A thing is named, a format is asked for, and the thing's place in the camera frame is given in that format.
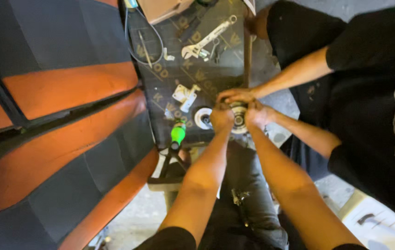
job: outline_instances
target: wrench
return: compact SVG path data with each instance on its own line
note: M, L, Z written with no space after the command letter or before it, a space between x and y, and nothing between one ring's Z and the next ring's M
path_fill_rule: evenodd
M219 35L221 35L224 31L228 29L231 25L236 23L238 18L235 15L232 15L228 18L227 21L223 22L219 26L217 26L216 29L214 29L210 34L208 34L204 39L202 39L200 42L198 42L195 45L188 45L184 48L182 48L182 57L184 59L188 59L191 56L194 56L195 58L199 57L199 52L201 51L202 48L205 47L208 43L213 41L215 38L217 38Z

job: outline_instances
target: floor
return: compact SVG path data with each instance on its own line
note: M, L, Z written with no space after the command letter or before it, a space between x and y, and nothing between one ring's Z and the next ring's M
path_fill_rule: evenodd
M256 0L256 9L259 10L273 2L274 0ZM338 16L345 21L349 21L357 13L395 5L395 0L294 0L294 2ZM268 45L256 41L254 46ZM274 67L261 70L255 73L257 77L267 78L278 72L278 69ZM317 181L316 185L324 196L324 200L334 212L337 212L345 204L354 191L352 186L334 175ZM163 193L151 192L145 186L134 200L107 226L108 235L111 237L108 248L110 250L127 250L138 246L156 232L166 213Z

